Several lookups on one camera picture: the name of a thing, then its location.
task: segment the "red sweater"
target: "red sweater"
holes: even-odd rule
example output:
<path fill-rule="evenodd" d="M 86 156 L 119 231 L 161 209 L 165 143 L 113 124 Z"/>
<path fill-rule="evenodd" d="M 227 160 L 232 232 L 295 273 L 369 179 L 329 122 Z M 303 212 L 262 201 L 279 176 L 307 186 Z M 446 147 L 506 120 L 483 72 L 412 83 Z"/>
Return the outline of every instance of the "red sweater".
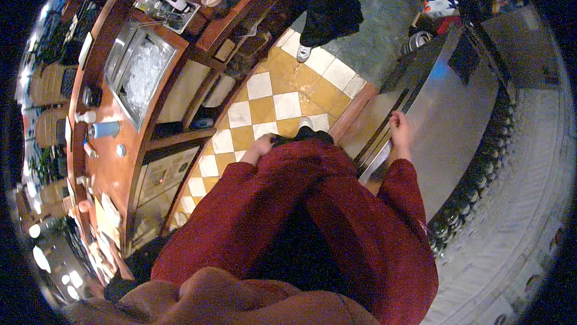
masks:
<path fill-rule="evenodd" d="M 420 323 L 438 277 L 413 165 L 392 163 L 375 197 L 343 150 L 317 140 L 274 148 L 257 168 L 228 165 L 163 248 L 152 280 L 181 285 L 207 266 L 245 279 L 305 191 L 305 206 L 358 298 L 381 324 Z"/>

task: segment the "white sneaker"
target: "white sneaker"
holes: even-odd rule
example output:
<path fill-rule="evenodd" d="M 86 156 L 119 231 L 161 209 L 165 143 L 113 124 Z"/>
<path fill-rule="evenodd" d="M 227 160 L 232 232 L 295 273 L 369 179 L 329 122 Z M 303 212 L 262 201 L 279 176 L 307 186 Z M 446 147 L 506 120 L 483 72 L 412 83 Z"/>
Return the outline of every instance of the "white sneaker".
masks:
<path fill-rule="evenodd" d="M 303 117 L 298 124 L 298 127 L 301 128 L 303 126 L 308 126 L 314 131 L 313 121 L 311 121 L 308 117 Z"/>
<path fill-rule="evenodd" d="M 305 47 L 303 45 L 299 45 L 297 51 L 297 61 L 300 63 L 307 61 L 310 57 L 311 49 L 312 47 Z"/>

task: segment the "ice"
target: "ice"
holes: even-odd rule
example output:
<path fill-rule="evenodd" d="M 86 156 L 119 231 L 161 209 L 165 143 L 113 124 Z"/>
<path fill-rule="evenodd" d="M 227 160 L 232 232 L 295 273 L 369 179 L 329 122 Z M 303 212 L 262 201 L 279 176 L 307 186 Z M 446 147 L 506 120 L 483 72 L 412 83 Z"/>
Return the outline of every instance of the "ice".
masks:
<path fill-rule="evenodd" d="M 134 49 L 130 74 L 124 83 L 126 102 L 137 119 L 144 116 L 172 52 L 144 40 Z"/>

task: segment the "checkered tile floor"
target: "checkered tile floor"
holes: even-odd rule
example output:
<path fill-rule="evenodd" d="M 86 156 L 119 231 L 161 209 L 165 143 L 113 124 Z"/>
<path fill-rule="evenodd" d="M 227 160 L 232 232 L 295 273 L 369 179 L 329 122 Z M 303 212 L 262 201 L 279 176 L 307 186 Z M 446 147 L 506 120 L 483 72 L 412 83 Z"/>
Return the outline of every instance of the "checkered tile floor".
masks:
<path fill-rule="evenodd" d="M 303 116 L 315 130 L 328 131 L 363 88 L 362 77 L 320 47 L 299 64 L 300 36 L 287 30 L 234 100 L 193 169 L 173 226 L 182 225 L 225 167 L 239 161 L 260 136 L 294 136 Z"/>

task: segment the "white bottle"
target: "white bottle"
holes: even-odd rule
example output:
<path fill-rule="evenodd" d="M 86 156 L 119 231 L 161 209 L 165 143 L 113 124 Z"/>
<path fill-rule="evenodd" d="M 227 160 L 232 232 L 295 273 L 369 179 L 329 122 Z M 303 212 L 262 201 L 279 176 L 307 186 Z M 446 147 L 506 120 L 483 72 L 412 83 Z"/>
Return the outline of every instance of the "white bottle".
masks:
<path fill-rule="evenodd" d="M 75 113 L 74 120 L 79 122 L 85 122 L 87 124 L 93 124 L 96 122 L 96 112 L 94 111 L 86 111 L 84 114 Z"/>

